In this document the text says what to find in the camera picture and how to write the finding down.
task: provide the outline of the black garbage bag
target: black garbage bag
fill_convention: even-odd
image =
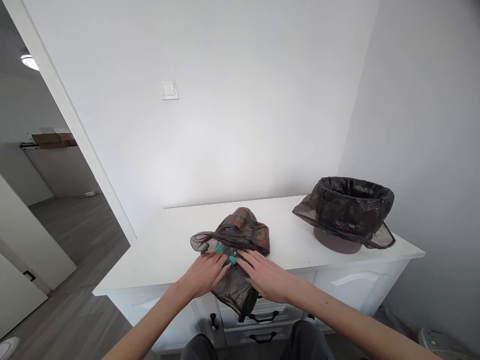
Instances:
[[[395,238],[384,220],[394,203],[387,187],[350,177],[322,177],[293,213],[314,227],[368,249],[386,249]]]
[[[190,244],[194,250],[202,253],[212,253],[220,246],[227,256],[235,256],[237,250],[245,249],[256,250],[263,256],[270,254],[269,228],[258,222],[246,207],[239,207],[228,215],[215,232],[203,231],[192,236]],[[238,264],[232,264],[212,291],[218,300],[238,314],[240,323],[250,315],[259,295],[247,278],[247,273]]]

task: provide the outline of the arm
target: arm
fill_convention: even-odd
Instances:
[[[402,334],[286,272],[257,251],[239,253],[246,261],[237,258],[237,262],[260,295],[313,314],[375,359],[439,359]]]
[[[175,316],[195,298],[213,290],[230,264],[219,253],[200,255],[188,271],[168,288],[154,307],[103,358],[103,360],[141,360]]]

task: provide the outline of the white countertop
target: white countertop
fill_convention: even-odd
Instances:
[[[382,262],[422,258],[425,252],[394,234],[396,243],[385,250],[362,246],[355,254],[341,254],[323,246],[314,228],[292,213],[305,196],[226,202],[160,210],[143,234],[93,290],[96,296],[112,290],[176,282],[199,252],[190,237],[215,231],[239,207],[249,208],[269,228],[268,258],[286,270],[315,268],[351,262]]]

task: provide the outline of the pants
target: pants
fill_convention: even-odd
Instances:
[[[290,338],[280,360],[335,360],[325,336],[312,323],[297,321],[293,324]],[[180,360],[218,360],[210,339],[198,334],[183,349]]]

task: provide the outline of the drawer handle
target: drawer handle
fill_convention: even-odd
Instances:
[[[215,324],[215,318],[217,317],[217,314],[212,312],[210,314],[210,320],[211,320],[211,330],[216,333],[217,330],[219,329],[219,326],[217,324]]]
[[[272,331],[269,339],[257,340],[257,337],[252,334],[252,335],[250,335],[250,339],[255,340],[257,344],[266,344],[266,343],[271,342],[273,340],[273,338],[275,337],[275,335],[277,335],[277,333],[275,331]]]
[[[277,310],[275,310],[274,312],[271,313],[271,318],[263,319],[263,320],[257,320],[255,315],[253,315],[253,314],[248,315],[248,317],[252,320],[255,320],[257,323],[260,324],[260,323],[265,323],[267,321],[273,321],[278,314],[279,314],[279,312]]]

